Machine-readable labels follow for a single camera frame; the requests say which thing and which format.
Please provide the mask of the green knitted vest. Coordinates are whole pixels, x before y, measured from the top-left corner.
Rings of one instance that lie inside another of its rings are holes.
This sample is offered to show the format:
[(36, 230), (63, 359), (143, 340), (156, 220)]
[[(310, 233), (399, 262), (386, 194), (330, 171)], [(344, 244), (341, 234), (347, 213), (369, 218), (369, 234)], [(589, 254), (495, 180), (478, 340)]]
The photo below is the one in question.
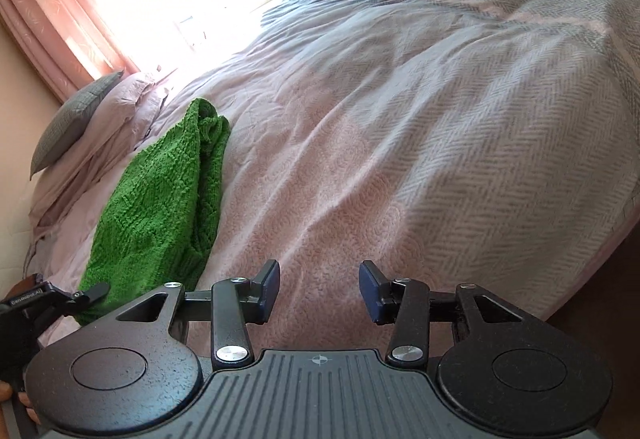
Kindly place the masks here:
[(94, 233), (79, 289), (108, 294), (76, 315), (85, 326), (167, 282), (194, 289), (216, 240), (231, 133), (213, 105), (192, 101), (177, 125), (127, 166)]

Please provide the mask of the brown garment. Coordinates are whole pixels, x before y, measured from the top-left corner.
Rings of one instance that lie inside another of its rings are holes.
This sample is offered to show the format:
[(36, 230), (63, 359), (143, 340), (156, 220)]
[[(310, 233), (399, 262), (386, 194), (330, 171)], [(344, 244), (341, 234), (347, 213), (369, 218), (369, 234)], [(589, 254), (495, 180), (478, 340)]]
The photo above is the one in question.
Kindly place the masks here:
[(6, 293), (6, 297), (2, 299), (2, 303), (10, 298), (27, 293), (39, 283), (41, 283), (42, 280), (43, 277), (39, 273), (29, 275), (29, 277), (25, 277), (23, 280), (17, 282), (9, 289), (9, 292)]

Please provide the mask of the grey checked pillow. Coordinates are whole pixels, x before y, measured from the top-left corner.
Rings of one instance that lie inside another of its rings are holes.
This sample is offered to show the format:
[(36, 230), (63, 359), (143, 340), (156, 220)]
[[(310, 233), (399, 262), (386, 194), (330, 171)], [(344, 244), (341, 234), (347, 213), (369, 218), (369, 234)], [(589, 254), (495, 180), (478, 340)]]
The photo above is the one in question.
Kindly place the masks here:
[(36, 145), (29, 178), (57, 162), (84, 134), (96, 109), (119, 84), (124, 72), (114, 72), (79, 89), (56, 112)]

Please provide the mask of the pink grey bed quilt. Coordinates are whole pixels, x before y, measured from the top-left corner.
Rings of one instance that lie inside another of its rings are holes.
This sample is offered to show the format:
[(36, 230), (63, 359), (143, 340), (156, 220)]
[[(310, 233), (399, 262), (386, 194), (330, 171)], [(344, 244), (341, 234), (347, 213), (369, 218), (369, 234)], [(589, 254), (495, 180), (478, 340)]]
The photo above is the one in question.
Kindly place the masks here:
[(256, 349), (384, 348), (364, 260), (548, 318), (639, 219), (639, 0), (285, 0), (143, 143), (199, 96), (231, 125), (200, 286), (281, 266)]

